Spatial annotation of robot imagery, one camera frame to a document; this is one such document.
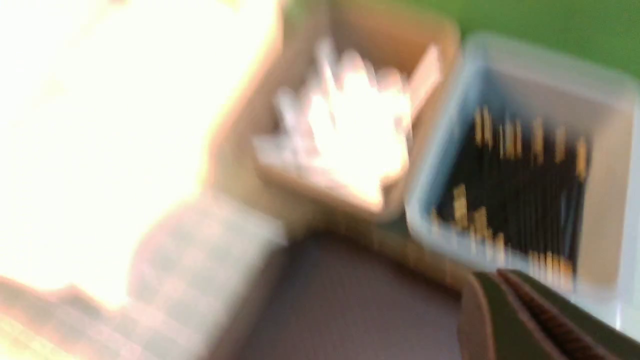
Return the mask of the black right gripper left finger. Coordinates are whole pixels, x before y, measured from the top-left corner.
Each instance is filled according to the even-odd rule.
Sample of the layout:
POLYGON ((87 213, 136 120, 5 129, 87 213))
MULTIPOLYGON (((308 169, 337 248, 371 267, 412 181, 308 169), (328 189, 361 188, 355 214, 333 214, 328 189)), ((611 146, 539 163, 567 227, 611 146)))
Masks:
POLYGON ((459 347, 464 360, 562 360, 506 282, 475 272, 462 287, 459 347))

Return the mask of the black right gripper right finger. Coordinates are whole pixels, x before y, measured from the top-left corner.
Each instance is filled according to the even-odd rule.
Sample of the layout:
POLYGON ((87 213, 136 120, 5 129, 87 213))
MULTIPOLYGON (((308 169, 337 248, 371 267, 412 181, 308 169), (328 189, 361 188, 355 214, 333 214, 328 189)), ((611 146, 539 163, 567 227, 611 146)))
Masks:
POLYGON ((522 271, 497 274, 569 360, 637 360, 639 342, 522 271))

